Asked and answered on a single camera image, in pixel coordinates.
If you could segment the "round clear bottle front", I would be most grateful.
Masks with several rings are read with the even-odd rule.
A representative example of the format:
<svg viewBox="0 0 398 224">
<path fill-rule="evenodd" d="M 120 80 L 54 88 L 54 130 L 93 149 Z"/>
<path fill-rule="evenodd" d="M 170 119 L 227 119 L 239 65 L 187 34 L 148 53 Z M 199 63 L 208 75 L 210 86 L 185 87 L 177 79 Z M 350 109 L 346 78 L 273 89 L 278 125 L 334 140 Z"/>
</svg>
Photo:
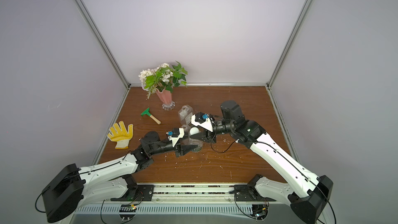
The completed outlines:
<svg viewBox="0 0 398 224">
<path fill-rule="evenodd" d="M 200 152 L 203 148 L 203 141 L 189 137 L 182 142 L 183 145 L 193 145 L 195 149 L 192 152 Z"/>
</svg>

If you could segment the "white cap small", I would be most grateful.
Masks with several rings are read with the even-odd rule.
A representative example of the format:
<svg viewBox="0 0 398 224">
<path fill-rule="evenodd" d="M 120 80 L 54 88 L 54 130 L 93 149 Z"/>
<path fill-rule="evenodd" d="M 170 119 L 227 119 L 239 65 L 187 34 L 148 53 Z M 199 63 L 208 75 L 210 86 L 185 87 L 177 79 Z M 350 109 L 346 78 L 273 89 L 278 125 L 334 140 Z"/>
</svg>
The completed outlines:
<svg viewBox="0 0 398 224">
<path fill-rule="evenodd" d="M 200 130 L 197 127 L 192 127 L 190 129 L 190 135 L 195 135 L 195 134 L 198 134 L 198 133 L 200 133 Z"/>
</svg>

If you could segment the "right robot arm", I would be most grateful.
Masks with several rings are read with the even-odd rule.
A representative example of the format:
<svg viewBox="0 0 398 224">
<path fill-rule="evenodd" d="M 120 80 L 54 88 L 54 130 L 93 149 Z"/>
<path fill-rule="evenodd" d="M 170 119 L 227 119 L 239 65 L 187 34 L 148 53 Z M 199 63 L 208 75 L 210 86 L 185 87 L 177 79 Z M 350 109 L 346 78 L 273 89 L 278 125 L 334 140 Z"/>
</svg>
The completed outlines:
<svg viewBox="0 0 398 224">
<path fill-rule="evenodd" d="M 306 224 L 319 223 L 321 213 L 330 204 L 333 181 L 298 163 L 263 127 L 246 119 L 235 101 L 225 101 L 220 108 L 220 118 L 202 112 L 192 115 L 192 125 L 203 129 L 195 134 L 195 138 L 213 144 L 218 135 L 229 134 L 237 143 L 264 159 L 285 180 L 285 183 L 280 183 L 257 175 L 249 184 L 256 195 L 289 205 Z"/>
</svg>

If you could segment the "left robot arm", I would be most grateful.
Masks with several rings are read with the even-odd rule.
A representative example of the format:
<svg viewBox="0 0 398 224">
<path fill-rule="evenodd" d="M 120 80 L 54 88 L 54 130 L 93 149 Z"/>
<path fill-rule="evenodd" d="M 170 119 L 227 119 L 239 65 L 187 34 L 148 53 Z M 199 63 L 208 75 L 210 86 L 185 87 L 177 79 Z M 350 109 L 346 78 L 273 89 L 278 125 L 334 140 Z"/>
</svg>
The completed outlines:
<svg viewBox="0 0 398 224">
<path fill-rule="evenodd" d="M 184 156 L 196 145 L 184 145 L 186 134 L 161 140 L 155 131 L 140 139 L 140 145 L 121 158 L 90 167 L 70 164 L 43 189 L 41 196 L 49 223 L 57 223 L 85 205 L 103 200 L 136 201 L 143 198 L 133 174 L 153 164 L 153 156 L 175 152 Z"/>
</svg>

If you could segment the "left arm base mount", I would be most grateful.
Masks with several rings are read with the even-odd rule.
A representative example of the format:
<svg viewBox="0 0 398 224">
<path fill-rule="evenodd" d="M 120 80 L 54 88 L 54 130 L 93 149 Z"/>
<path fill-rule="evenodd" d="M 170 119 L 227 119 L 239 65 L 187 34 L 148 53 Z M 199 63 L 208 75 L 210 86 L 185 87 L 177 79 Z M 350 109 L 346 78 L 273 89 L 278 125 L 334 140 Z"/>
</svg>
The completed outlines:
<svg viewBox="0 0 398 224">
<path fill-rule="evenodd" d="M 137 185 L 132 189 L 128 189 L 127 192 L 120 198 L 111 198 L 111 201 L 151 201 L 154 192 L 154 185 L 143 184 Z"/>
</svg>

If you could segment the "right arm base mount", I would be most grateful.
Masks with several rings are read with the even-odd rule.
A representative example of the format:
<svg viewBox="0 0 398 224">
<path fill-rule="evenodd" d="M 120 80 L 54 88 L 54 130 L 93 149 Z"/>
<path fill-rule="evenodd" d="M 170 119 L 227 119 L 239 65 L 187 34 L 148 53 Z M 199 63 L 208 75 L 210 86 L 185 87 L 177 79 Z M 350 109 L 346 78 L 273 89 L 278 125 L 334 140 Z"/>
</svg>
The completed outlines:
<svg viewBox="0 0 398 224">
<path fill-rule="evenodd" d="M 234 195 L 234 198 L 237 202 L 275 202 L 272 198 L 261 197 L 256 190 L 248 185 L 234 185 L 233 190 L 230 191 L 230 194 Z"/>
</svg>

